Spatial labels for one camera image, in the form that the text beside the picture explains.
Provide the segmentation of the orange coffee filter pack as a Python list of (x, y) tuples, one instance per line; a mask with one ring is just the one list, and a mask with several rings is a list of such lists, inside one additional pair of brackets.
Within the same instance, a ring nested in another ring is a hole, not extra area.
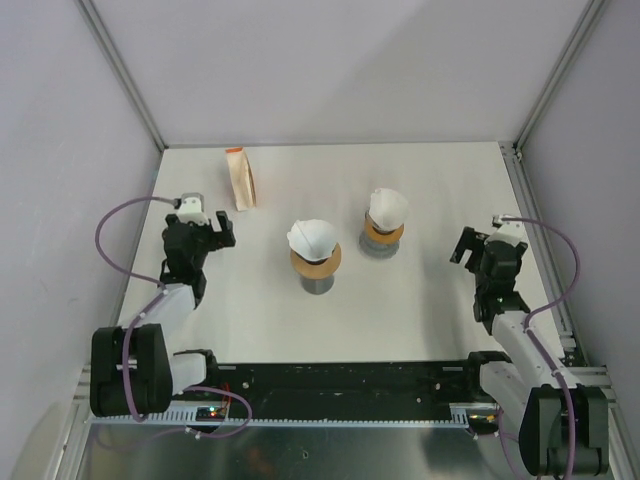
[(254, 178), (248, 155), (243, 147), (225, 150), (236, 209), (240, 212), (256, 207)]

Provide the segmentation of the white paper coffee filter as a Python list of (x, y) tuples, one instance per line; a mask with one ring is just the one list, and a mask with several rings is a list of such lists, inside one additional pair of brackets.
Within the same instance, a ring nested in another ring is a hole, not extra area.
[(409, 213), (409, 202), (399, 192), (389, 188), (378, 188), (370, 196), (368, 215), (384, 232), (401, 227)]

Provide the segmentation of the glass coffee server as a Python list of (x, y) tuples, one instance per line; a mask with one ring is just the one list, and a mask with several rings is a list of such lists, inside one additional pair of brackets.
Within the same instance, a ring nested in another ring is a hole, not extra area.
[(403, 233), (403, 228), (386, 232), (376, 229), (364, 229), (359, 237), (360, 250), (374, 259), (390, 259), (399, 251)]

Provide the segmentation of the grey glass carafe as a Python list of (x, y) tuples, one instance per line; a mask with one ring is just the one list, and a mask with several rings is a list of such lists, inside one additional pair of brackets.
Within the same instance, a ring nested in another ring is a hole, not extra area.
[(335, 277), (333, 275), (322, 279), (312, 279), (304, 276), (300, 277), (302, 288), (312, 295), (323, 295), (327, 293), (333, 287), (334, 281)]

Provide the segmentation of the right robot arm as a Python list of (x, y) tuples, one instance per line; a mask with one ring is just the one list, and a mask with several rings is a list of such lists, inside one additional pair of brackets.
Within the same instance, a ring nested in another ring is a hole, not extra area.
[(462, 230), (450, 257), (475, 279), (476, 322), (501, 346), (496, 358), (461, 376), (473, 401), (489, 396), (518, 428), (526, 471), (536, 477), (571, 479), (609, 470), (609, 402), (601, 388), (587, 386), (553, 354), (537, 333), (535, 315), (516, 291), (516, 277), (528, 249), (525, 218), (498, 216), (492, 234)]

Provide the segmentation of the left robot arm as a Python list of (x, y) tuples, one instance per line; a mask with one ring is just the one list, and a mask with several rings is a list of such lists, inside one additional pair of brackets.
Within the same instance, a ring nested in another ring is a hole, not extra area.
[(96, 330), (91, 340), (90, 408), (97, 417), (134, 415), (139, 421), (166, 411), (178, 393), (214, 397), (221, 387), (217, 361), (209, 349), (172, 351), (177, 333), (201, 304), (210, 253), (236, 245), (233, 222), (216, 212), (220, 229), (210, 221), (197, 224), (177, 214), (165, 217), (165, 258), (149, 304), (126, 326)]

